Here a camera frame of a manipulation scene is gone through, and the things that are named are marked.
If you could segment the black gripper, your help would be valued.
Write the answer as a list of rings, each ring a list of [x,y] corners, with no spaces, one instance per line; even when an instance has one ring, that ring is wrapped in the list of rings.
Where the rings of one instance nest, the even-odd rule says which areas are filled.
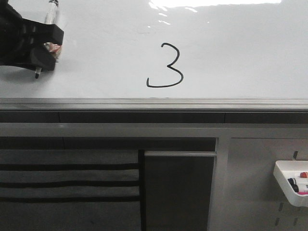
[[[40,67],[53,71],[56,59],[44,45],[29,52],[22,51],[22,37],[30,45],[51,42],[62,45],[64,31],[56,24],[43,24],[24,19],[8,2],[0,3],[0,65],[15,66],[29,70]],[[29,64],[23,64],[27,58]]]

